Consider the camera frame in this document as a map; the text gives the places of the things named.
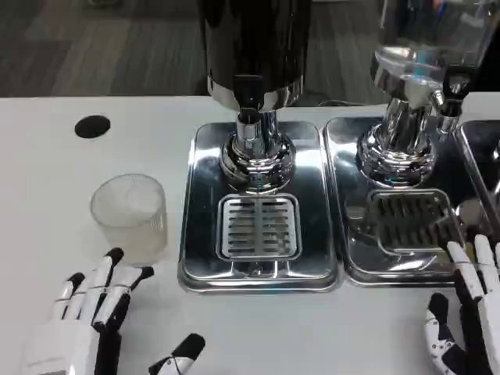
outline clear plastic cup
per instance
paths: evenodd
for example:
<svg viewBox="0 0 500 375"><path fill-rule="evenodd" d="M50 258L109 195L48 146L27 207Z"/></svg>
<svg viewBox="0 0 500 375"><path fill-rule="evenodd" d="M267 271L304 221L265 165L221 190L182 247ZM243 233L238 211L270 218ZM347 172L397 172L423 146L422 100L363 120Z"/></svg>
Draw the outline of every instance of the clear plastic cup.
<svg viewBox="0 0 500 375"><path fill-rule="evenodd" d="M124 174L106 181L94 193L91 213L123 261L158 262L166 247L166 207L162 185L144 174Z"/></svg>

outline white table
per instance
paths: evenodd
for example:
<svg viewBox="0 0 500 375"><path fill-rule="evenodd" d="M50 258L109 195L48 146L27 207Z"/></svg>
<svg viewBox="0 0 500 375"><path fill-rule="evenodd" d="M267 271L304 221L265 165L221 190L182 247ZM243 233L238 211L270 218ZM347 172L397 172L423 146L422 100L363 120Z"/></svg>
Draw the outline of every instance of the white table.
<svg viewBox="0 0 500 375"><path fill-rule="evenodd" d="M484 109L482 98L471 98L472 117ZM500 103L498 95L485 98ZM493 114L482 117L500 118L495 105L485 108ZM383 110L285 109L280 118L321 127L334 116ZM91 114L110 118L111 130L81 139L74 125ZM163 184L169 240L156 276L134 292L122 328L120 375L146 374L191 332L207 341L192 375L433 373L423 338L432 290L363 289L345 281L328 294L201 296L179 287L190 141L202 124L233 118L210 98L0 100L2 373L16 373L23 343L46 317L62 280L92 268L108 249L89 200L100 183L127 172Z"/></svg>

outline stainless steel drip tray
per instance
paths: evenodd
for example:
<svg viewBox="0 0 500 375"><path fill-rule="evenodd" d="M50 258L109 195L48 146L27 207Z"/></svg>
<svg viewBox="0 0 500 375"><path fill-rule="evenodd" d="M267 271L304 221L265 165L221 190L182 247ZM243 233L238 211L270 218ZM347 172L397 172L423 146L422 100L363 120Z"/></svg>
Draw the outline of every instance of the stainless steel drip tray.
<svg viewBox="0 0 500 375"><path fill-rule="evenodd" d="M470 180L484 211L474 210L479 231L500 241L500 121L470 121L455 132Z"/></svg>
<svg viewBox="0 0 500 375"><path fill-rule="evenodd" d="M359 138L381 120L337 118L323 131L347 274L365 286L450 284L454 266L439 245L465 241L470 228L457 218L460 209L472 212L475 203L481 210L455 140L440 143L431 133L440 153L429 179L418 188L386 190L359 172L356 156Z"/></svg>
<svg viewBox="0 0 500 375"><path fill-rule="evenodd" d="M178 279L196 292L329 291L338 282L324 148L309 123L280 123L295 171L267 194L236 192L220 170L234 123L209 123L191 144Z"/></svg>

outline robotic hand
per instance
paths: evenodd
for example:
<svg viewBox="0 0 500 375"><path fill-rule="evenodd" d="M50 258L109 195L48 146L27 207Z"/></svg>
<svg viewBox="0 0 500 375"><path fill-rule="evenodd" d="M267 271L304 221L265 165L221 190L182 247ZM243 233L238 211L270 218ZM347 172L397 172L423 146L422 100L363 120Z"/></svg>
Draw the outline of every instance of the robotic hand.
<svg viewBox="0 0 500 375"><path fill-rule="evenodd" d="M114 248L88 277L75 273L64 283L48 322L28 342L21 375L116 375L130 293L154 274L151 267L113 272L122 258ZM204 347L203 337L190 334L149 373L185 375Z"/></svg>
<svg viewBox="0 0 500 375"><path fill-rule="evenodd" d="M447 325L448 299L435 293L427 309L425 335L436 367L445 375L500 374L500 280L488 239L474 240L478 271L464 249L448 243L456 264L455 289L462 304L460 319L466 350L455 342ZM500 265L500 243L495 248Z"/></svg>

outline drip tray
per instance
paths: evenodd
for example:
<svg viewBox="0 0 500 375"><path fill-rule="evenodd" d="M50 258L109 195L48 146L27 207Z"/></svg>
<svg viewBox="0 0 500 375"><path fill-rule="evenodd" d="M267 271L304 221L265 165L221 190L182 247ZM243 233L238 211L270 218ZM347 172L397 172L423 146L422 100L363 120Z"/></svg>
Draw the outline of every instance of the drip tray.
<svg viewBox="0 0 500 375"><path fill-rule="evenodd" d="M468 227L456 217L464 202L477 198L452 137L439 138L433 119L428 134L438 147L430 176L411 188L383 188L360 172L358 141L381 117L345 117L324 129L330 167L333 213L346 273L363 286L451 285L455 265L440 245L465 244Z"/></svg>
<svg viewBox="0 0 500 375"><path fill-rule="evenodd" d="M228 261L292 259L300 252L298 221L298 203L291 195L228 195L219 203L220 257Z"/></svg>
<svg viewBox="0 0 500 375"><path fill-rule="evenodd" d="M448 197L438 189L375 190L368 210L368 229L388 254L443 253L440 245L460 241Z"/></svg>
<svg viewBox="0 0 500 375"><path fill-rule="evenodd" d="M236 191L220 170L234 123L208 123L191 144L177 276L199 293L329 291L339 278L327 161L310 123L280 123L295 146L290 181L265 194Z"/></svg>

